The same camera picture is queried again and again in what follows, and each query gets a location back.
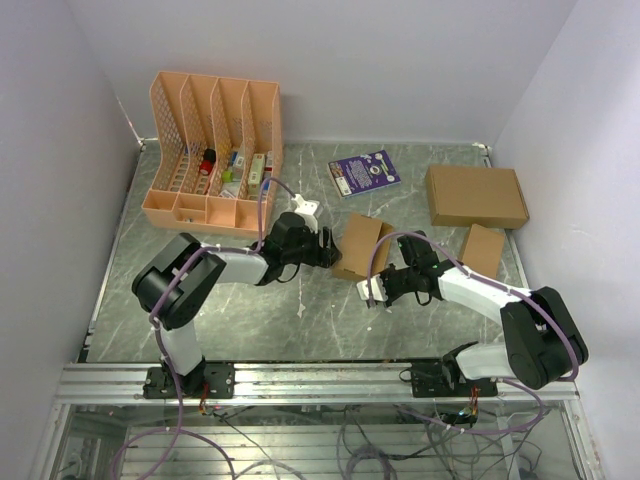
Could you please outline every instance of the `metal bracket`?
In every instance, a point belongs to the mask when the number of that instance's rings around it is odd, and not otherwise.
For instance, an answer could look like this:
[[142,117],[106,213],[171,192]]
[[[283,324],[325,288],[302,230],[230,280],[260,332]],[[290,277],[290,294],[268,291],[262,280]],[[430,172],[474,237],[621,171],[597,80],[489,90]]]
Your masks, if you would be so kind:
[[439,358],[421,359],[412,363],[407,371],[411,374],[411,391],[414,398],[470,397],[471,389],[478,387],[479,397],[496,397],[498,387],[488,378],[467,380],[461,378],[448,382]]
[[[204,383],[209,385],[208,399],[233,398],[235,386],[235,368],[229,363],[209,363],[204,369]],[[169,372],[163,367],[151,367],[147,370],[147,378],[142,387],[143,397],[147,400],[175,399],[176,386]],[[201,396],[202,389],[193,396]]]

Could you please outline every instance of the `white wall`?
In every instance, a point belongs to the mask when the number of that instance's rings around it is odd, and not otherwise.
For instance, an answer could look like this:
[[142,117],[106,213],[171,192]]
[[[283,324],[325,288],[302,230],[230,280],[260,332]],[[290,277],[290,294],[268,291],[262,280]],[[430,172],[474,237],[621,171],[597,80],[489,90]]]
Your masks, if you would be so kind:
[[494,150],[531,221],[532,285],[565,298],[591,358],[578,385],[611,479],[637,478],[640,3],[579,0]]
[[493,142],[575,0],[68,0],[138,134],[158,70],[281,82],[287,140]]
[[0,465],[27,478],[96,300],[137,143],[62,0],[0,15]]

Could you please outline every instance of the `orange plastic organizer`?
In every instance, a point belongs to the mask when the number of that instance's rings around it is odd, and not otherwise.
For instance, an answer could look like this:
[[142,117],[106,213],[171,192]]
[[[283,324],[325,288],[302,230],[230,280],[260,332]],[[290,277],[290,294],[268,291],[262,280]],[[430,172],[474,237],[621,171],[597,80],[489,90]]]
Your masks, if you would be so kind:
[[[151,106],[162,151],[160,167],[142,204],[157,227],[257,237],[257,202],[247,199],[255,153],[273,152],[272,175],[282,168],[280,87],[277,83],[160,72]],[[237,198],[220,197],[222,173],[233,147],[244,145],[245,169]],[[204,150],[216,151],[210,175],[200,174]],[[263,196],[263,228],[277,184]]]

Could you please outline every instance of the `table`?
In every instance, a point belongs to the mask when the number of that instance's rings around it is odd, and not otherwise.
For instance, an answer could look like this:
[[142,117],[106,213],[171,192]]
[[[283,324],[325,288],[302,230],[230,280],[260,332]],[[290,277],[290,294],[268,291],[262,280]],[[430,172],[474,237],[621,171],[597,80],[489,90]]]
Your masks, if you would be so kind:
[[[334,191],[326,164],[386,149],[402,183],[342,200]],[[472,145],[292,144],[285,147],[281,178],[307,199],[326,208],[323,220],[340,239],[350,212],[391,223],[396,230],[421,229],[457,254],[466,228],[433,227],[429,220],[424,175],[432,163],[484,165],[485,150]],[[141,154],[117,237],[104,291],[90,331],[88,362],[154,362],[158,349],[131,293],[137,273],[176,235],[153,227],[140,206],[160,162],[156,142]],[[287,208],[278,189],[271,220]],[[202,241],[246,246],[247,239],[196,235]],[[402,265],[396,245],[389,261]],[[505,244],[499,279],[521,286],[517,256]],[[287,278],[292,271],[285,270]],[[501,329],[460,305],[434,301],[419,306],[405,296],[389,309],[368,310],[355,284],[330,271],[302,267],[287,284],[265,287],[218,285],[196,318],[198,339],[208,360],[315,361],[397,359],[440,356],[463,343],[493,342]]]

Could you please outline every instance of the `purple book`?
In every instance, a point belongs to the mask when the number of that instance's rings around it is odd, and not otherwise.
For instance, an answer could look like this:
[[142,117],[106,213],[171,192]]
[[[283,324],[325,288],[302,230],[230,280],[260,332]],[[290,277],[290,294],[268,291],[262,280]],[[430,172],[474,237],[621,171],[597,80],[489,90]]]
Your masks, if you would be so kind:
[[329,162],[329,175],[342,198],[400,183],[385,150]]

